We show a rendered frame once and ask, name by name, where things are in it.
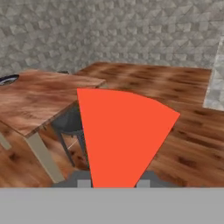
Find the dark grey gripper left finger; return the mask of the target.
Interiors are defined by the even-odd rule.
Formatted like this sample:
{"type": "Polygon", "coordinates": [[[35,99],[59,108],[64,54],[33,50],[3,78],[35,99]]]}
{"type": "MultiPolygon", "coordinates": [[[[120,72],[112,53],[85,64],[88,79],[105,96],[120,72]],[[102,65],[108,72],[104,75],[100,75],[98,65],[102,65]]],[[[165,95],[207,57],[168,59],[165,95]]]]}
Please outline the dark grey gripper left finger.
{"type": "Polygon", "coordinates": [[[53,184],[53,187],[91,188],[93,186],[90,171],[75,171],[64,181],[53,184]]]}

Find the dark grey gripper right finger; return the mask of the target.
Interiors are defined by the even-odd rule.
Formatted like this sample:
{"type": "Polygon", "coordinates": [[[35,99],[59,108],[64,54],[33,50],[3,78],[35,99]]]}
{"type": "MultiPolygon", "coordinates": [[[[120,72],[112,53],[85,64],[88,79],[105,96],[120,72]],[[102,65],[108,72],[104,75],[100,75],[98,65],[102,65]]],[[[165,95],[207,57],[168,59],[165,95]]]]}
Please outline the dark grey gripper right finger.
{"type": "Polygon", "coordinates": [[[145,171],[136,183],[138,188],[165,187],[173,188],[174,184],[162,180],[154,171],[145,171]]]}

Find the orange cheese wedge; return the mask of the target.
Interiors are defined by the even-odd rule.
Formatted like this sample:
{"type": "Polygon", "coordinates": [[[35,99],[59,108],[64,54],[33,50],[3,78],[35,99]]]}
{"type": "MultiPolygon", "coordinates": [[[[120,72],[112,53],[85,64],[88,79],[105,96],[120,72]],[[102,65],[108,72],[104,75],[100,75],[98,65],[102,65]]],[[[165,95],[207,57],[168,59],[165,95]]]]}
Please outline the orange cheese wedge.
{"type": "Polygon", "coordinates": [[[77,95],[93,186],[135,186],[179,112],[125,91],[79,88],[77,95]]]}

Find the wooden dining counter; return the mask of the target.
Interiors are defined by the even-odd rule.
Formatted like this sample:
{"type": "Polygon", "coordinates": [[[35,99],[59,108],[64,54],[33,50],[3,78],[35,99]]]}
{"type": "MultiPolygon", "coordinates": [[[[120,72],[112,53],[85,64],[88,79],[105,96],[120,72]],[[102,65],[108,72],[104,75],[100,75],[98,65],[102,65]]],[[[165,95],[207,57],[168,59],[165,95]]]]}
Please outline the wooden dining counter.
{"type": "Polygon", "coordinates": [[[64,180],[39,130],[72,107],[78,88],[101,88],[103,79],[40,70],[23,71],[10,85],[0,86],[0,123],[20,134],[51,178],[64,180]]]}

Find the dark round plate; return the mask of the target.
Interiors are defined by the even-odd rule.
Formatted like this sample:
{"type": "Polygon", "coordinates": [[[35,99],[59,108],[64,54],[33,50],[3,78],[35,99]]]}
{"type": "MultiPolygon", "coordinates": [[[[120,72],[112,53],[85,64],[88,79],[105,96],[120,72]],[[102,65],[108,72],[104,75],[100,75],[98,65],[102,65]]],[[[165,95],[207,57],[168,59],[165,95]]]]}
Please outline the dark round plate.
{"type": "Polygon", "coordinates": [[[0,86],[8,85],[13,83],[19,78],[18,74],[7,75],[0,78],[0,86]]]}

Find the dark grey stool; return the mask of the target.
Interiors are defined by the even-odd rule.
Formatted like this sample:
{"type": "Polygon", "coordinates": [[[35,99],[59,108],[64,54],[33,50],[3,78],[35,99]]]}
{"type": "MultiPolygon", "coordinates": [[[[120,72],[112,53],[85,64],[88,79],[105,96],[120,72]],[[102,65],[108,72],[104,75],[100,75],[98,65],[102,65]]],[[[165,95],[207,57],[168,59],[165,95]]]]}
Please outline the dark grey stool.
{"type": "Polygon", "coordinates": [[[86,141],[84,137],[79,105],[74,104],[66,112],[58,116],[56,119],[54,119],[51,122],[51,125],[69,161],[71,162],[72,166],[75,166],[75,163],[72,159],[72,156],[69,152],[69,149],[67,148],[67,145],[62,135],[65,134],[70,137],[76,136],[83,154],[87,155],[86,141]]]}

